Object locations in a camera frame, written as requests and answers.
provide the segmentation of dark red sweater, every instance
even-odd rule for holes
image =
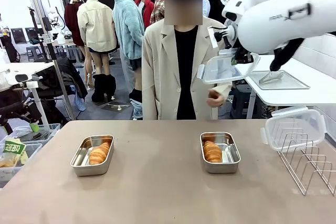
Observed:
[[[136,5],[139,6],[141,0],[135,0]],[[151,0],[145,0],[144,2],[145,11],[143,12],[143,24],[145,25],[145,29],[150,25],[150,19],[152,12],[154,10],[154,3]]]
[[[72,32],[73,43],[77,46],[84,46],[84,42],[80,37],[77,19],[77,11],[80,5],[81,3],[68,4],[64,11],[64,21],[70,32]]]

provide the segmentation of silver baking tray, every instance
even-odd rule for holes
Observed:
[[[253,71],[249,77],[260,87],[262,90],[300,90],[310,89],[310,87],[298,80],[288,72],[280,70],[283,76],[280,80],[272,80],[266,83],[259,83],[259,80],[269,73],[269,71]]]
[[[105,161],[98,165],[89,164],[89,155],[94,147],[105,142],[110,143],[110,149]],[[111,135],[88,136],[80,144],[70,165],[75,170],[77,176],[101,175],[107,172],[110,166],[111,157],[114,151],[114,141]]]
[[[205,160],[203,145],[212,141],[222,149],[222,163]],[[238,170],[240,154],[231,134],[227,132],[205,132],[200,136],[204,168],[208,173],[235,173]]]

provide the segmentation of wire rack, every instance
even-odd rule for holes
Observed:
[[[331,182],[336,181],[332,176],[336,170],[333,170],[332,162],[320,153],[320,148],[309,138],[314,134],[308,132],[313,131],[307,125],[302,126],[300,120],[291,119],[291,122],[275,123],[271,134],[278,140],[278,146],[282,142],[278,154],[303,195],[307,194],[314,182],[314,187],[318,185],[321,188],[325,184],[331,195],[335,196],[336,185]]]

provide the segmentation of metal lunch box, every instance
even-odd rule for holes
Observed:
[[[77,176],[101,175],[107,172],[114,151],[113,139],[114,137],[111,135],[101,135],[88,136],[82,141],[70,163]],[[98,147],[105,142],[110,143],[110,149],[105,161],[98,165],[90,165],[89,155],[91,151],[94,147]]]
[[[205,159],[203,145],[212,141],[222,150],[222,163],[210,163]],[[200,136],[204,168],[208,173],[235,173],[238,170],[240,154],[231,134],[227,132],[205,132]]]

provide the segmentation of hand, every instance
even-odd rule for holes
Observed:
[[[224,103],[224,96],[222,96],[215,90],[210,89],[208,99],[206,99],[206,103],[212,108],[222,106]]]

